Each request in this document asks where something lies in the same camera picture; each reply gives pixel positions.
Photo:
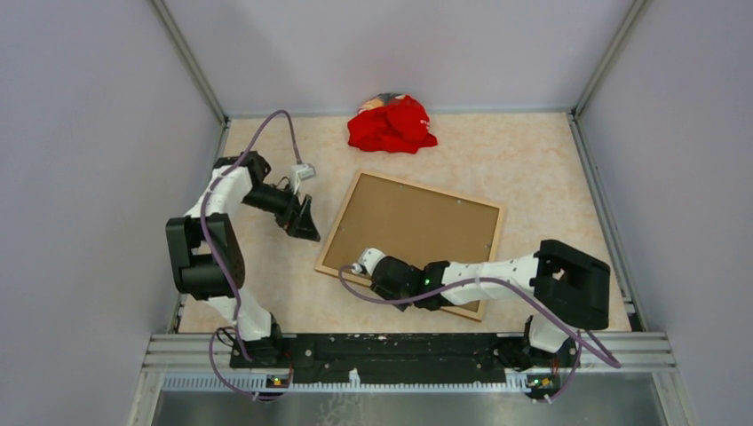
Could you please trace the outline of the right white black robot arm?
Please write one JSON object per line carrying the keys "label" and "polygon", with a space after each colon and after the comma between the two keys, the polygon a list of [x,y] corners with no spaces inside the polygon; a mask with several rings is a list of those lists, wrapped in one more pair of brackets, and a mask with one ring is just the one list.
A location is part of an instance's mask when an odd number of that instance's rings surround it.
{"label": "right white black robot arm", "polygon": [[519,297],[535,309],[520,342],[533,366],[545,365],[578,332],[609,325],[610,267],[562,241],[544,240],[536,252],[505,261],[444,260],[422,268],[367,248],[353,270],[369,277],[377,303],[400,310]]}

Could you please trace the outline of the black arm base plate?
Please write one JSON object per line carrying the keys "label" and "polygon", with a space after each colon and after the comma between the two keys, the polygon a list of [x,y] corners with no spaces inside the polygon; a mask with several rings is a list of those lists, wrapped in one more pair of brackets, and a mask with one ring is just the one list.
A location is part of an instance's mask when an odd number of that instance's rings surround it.
{"label": "black arm base plate", "polygon": [[365,384],[503,383],[514,373],[571,367],[575,342],[555,353],[521,334],[297,334],[234,345],[233,369],[279,368],[295,384],[345,383],[352,371]]}

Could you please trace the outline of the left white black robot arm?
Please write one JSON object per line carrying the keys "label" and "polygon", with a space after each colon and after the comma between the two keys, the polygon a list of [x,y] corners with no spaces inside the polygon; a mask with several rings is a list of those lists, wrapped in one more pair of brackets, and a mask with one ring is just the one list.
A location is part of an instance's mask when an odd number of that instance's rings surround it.
{"label": "left white black robot arm", "polygon": [[286,185],[265,182],[271,166],[255,151],[221,157],[196,204],[165,226],[176,289],[219,312],[235,334],[242,357],[273,367],[284,356],[280,326],[245,284],[245,261],[232,218],[242,205],[270,213],[289,236],[318,242],[309,195],[299,196],[302,181],[314,178],[309,163],[292,166]]}

